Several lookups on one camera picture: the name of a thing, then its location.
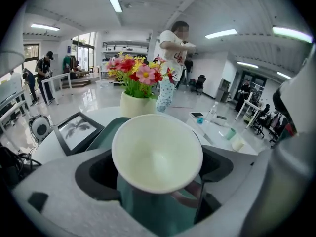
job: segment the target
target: patterned pants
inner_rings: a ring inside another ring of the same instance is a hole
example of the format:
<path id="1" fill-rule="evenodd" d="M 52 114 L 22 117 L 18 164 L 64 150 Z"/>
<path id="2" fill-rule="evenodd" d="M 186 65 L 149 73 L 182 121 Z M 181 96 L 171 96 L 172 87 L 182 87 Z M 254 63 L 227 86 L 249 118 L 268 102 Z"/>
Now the patterned pants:
<path id="1" fill-rule="evenodd" d="M 175 85 L 172 84 L 169 79 L 163 79 L 159 82 L 160 84 L 160 95 L 156 102 L 156 109 L 159 112 L 164 112 L 166 108 L 171 104 L 173 91 Z"/>

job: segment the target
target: white vase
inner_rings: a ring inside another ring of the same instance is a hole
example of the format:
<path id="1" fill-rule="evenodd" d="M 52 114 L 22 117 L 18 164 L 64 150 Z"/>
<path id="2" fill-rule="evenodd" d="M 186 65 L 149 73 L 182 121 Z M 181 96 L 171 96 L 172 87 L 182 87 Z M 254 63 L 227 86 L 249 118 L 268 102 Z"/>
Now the white vase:
<path id="1" fill-rule="evenodd" d="M 156 113 L 156 99 L 136 98 L 122 92 L 120 109 L 123 117 L 133 118 L 144 114 Z"/>

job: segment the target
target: white bowl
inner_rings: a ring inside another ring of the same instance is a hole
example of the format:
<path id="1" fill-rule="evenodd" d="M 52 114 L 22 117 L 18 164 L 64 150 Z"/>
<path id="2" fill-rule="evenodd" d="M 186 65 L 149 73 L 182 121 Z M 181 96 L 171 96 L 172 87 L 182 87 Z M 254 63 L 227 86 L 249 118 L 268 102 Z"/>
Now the white bowl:
<path id="1" fill-rule="evenodd" d="M 184 123 L 149 114 L 132 118 L 118 129 L 112 158 L 129 184 L 149 193 L 166 194 L 194 180 L 203 152 L 198 138 Z"/>

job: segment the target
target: black cap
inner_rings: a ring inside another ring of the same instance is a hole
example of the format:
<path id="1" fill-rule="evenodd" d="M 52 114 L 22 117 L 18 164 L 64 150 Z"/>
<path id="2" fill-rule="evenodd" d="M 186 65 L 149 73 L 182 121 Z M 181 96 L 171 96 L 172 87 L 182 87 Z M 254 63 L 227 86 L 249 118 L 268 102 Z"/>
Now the black cap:
<path id="1" fill-rule="evenodd" d="M 52 51 L 48 51 L 46 56 L 50 59 L 50 60 L 53 60 L 53 52 Z"/>

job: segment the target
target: rectangular white table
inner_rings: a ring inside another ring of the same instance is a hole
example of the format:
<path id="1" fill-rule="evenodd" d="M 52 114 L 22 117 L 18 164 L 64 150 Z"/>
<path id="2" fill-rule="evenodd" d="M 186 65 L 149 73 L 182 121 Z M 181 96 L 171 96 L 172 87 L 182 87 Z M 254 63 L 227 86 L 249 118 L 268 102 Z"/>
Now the rectangular white table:
<path id="1" fill-rule="evenodd" d="M 59 87 L 60 87 L 60 90 L 61 90 L 61 92 L 62 92 L 63 86 L 62 86 L 61 78 L 64 78 L 64 77 L 68 77 L 69 90 L 70 90 L 71 94 L 73 94 L 73 93 L 72 93 L 71 82 L 70 82 L 70 73 L 64 73 L 64 74 L 56 75 L 56 76 L 53 76 L 53 77 L 50 77 L 50 78 L 47 78 L 47 79 L 41 81 L 41 83 L 43 84 L 43 90 L 44 90 L 45 98 L 46 98 L 46 100 L 47 100 L 47 105 L 50 105 L 50 102 L 49 102 L 49 100 L 48 100 L 48 96 L 47 96 L 47 92 L 46 92 L 46 88 L 45 88 L 44 83 L 47 82 L 47 83 L 50 84 L 50 87 L 51 87 L 51 89 L 52 89 L 52 91 L 53 91 L 52 94 L 53 94 L 53 97 L 55 98 L 56 104 L 59 104 L 59 103 L 58 103 L 58 99 L 57 99 L 57 95 L 56 95 L 56 90 L 55 90 L 54 82 L 53 82 L 53 81 L 54 81 L 54 80 L 57 80 L 57 79 L 59 80 Z"/>
<path id="2" fill-rule="evenodd" d="M 255 106 L 254 104 L 252 104 L 252 103 L 250 103 L 249 101 L 245 100 L 244 103 L 243 103 L 243 105 L 242 105 L 242 107 L 241 107 L 241 109 L 240 109 L 240 111 L 239 111 L 239 113 L 237 114 L 235 120 L 237 120 L 237 118 L 239 117 L 239 115 L 240 115 L 241 112 L 242 112 L 243 107 L 244 107 L 246 104 L 249 105 L 249 107 L 248 107 L 246 113 L 249 111 L 249 108 L 250 108 L 250 107 L 256 109 L 255 114 L 253 115 L 252 119 L 249 121 L 248 125 L 246 126 L 246 129 L 248 129 L 248 127 L 250 127 L 251 123 L 255 120 L 257 114 L 259 113 L 259 111 L 260 111 L 261 109 L 260 109 L 258 106 Z"/>
<path id="3" fill-rule="evenodd" d="M 11 139 L 10 135 L 7 133 L 7 131 L 5 130 L 4 126 L 3 126 L 3 122 L 12 114 L 14 113 L 17 109 L 19 109 L 20 107 L 22 107 L 25 116 L 28 118 L 28 120 L 30 120 L 30 115 L 29 112 L 25 109 L 24 104 L 27 105 L 27 107 L 30 109 L 30 107 L 28 106 L 27 102 L 25 100 L 20 99 L 21 95 L 24 95 L 25 92 L 24 90 L 17 92 L 11 96 L 9 96 L 6 100 L 4 100 L 1 104 L 0 104 L 0 110 L 2 110 L 6 105 L 8 105 L 12 100 L 18 98 L 20 100 L 20 102 L 16 103 L 15 105 L 13 105 L 1 118 L 0 118 L 0 128 L 2 129 L 3 133 L 6 135 L 6 137 L 8 138 L 8 141 L 11 142 L 11 144 L 14 146 L 14 148 L 17 151 L 20 151 L 19 147 L 14 143 L 14 141 Z"/>
<path id="4" fill-rule="evenodd" d="M 244 139 L 237 133 L 231 140 L 227 140 L 224 136 L 230 131 L 230 126 L 225 123 L 224 126 L 217 125 L 212 122 L 204 121 L 203 124 L 197 123 L 197 118 L 194 118 L 189 114 L 187 120 L 187 125 L 196 130 L 199 134 L 203 135 L 204 138 L 214 147 L 234 151 L 232 147 L 232 142 L 236 139 L 236 136 L 244 141 L 244 146 L 236 153 L 243 153 L 248 155 L 258 155 L 256 152 Z"/>

